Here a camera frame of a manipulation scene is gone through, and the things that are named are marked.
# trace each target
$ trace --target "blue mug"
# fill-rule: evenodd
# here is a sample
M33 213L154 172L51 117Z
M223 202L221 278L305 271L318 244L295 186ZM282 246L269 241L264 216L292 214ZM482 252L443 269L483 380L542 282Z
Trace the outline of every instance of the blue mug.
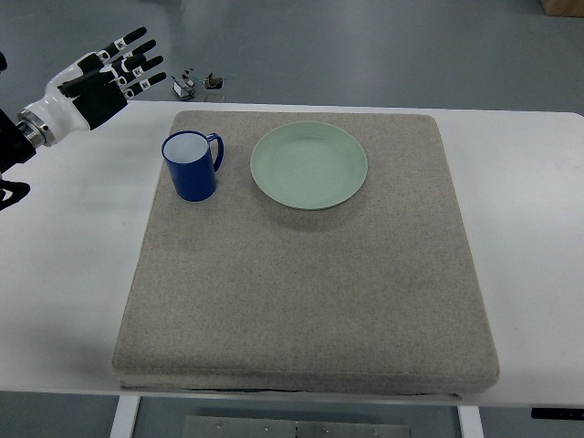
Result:
M213 162L211 141L217 140L217 157ZM213 133L181 130L162 144L162 156L171 173L176 192L186 201L202 201L211 196L217 180L215 172L223 161L223 140Z

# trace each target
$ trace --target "gray cushion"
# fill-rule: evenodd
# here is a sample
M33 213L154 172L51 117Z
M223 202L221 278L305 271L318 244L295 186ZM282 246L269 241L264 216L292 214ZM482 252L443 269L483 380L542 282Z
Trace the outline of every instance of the gray cushion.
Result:
M273 128L320 120L369 159L324 211L265 196L249 169ZM428 116L188 111L225 143L216 193L166 166L113 358L124 386L369 394L482 391L495 347L442 141Z

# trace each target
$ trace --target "gray floor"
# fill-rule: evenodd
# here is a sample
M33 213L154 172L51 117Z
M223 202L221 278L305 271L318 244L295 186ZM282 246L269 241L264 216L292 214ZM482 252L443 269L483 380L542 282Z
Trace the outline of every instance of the gray floor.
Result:
M168 74L225 76L229 102L584 115L584 18L546 16L539 0L0 0L2 109L16 119L62 68L138 26ZM140 99L174 99L171 87ZM30 427L72 400L0 396L0 425ZM111 422L95 400L71 405L87 406L84 424ZM74 436L57 427L78 411L51 415L42 434L14 436Z

